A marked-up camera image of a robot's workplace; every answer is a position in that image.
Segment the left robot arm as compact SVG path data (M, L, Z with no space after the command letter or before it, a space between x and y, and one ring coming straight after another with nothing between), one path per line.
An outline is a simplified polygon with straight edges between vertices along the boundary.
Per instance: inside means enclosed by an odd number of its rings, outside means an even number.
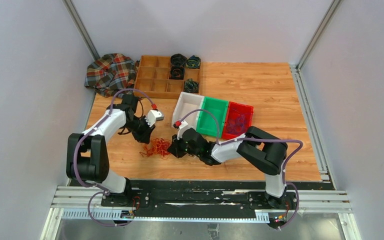
M132 203L132 187L128 178L110 169L107 142L126 129L137 142L148 144L156 122L164 119L155 104L146 115L136 116L138 103L138 97L123 95L121 103L111 103L98 122L81 133L72 133L67 141L66 175L83 187L98 187L105 195L114 193L115 202L122 207Z

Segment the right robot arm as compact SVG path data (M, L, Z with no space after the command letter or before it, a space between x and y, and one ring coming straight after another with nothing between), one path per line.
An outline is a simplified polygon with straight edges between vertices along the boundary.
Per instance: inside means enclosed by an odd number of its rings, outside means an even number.
M176 158L191 155L206 165L220 165L244 158L265 175L265 200L274 209L286 202L285 164L288 145L270 133L251 126L238 137L215 142L206 140L194 128L180 130L172 136L167 151Z

